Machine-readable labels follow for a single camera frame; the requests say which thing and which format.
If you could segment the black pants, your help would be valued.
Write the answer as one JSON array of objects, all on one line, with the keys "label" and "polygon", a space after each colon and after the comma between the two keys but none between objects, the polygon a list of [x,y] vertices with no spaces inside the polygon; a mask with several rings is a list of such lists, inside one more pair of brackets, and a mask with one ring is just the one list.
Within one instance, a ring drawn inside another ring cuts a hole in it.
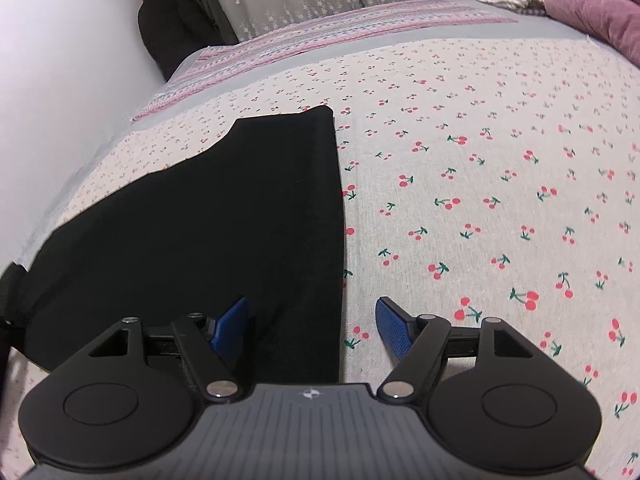
[{"label": "black pants", "polygon": [[344,229],[332,110],[239,119],[49,236],[6,309],[14,347],[53,370],[125,316],[163,326],[246,299],[237,378],[336,382]]}]

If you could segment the cherry print bed sheet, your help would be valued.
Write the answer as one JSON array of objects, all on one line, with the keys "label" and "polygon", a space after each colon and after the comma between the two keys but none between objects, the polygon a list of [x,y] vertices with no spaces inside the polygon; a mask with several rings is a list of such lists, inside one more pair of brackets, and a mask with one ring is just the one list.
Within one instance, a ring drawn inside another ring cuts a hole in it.
[{"label": "cherry print bed sheet", "polygon": [[345,378],[390,371],[378,297],[462,327],[502,318],[596,397],[589,469],[637,478],[639,73],[589,40],[416,40],[289,68],[132,130],[63,219],[236,118],[315,105],[334,109],[341,164]]}]

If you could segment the pink striped blanket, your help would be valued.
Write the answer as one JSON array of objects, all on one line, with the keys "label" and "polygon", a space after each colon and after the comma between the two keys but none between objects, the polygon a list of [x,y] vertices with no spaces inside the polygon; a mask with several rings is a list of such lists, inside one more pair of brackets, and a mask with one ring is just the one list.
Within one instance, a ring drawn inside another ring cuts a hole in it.
[{"label": "pink striped blanket", "polygon": [[131,120],[140,122],[178,102],[258,67],[348,42],[424,28],[511,23],[512,18],[459,0],[411,0],[314,18],[235,46],[207,47],[186,58]]}]

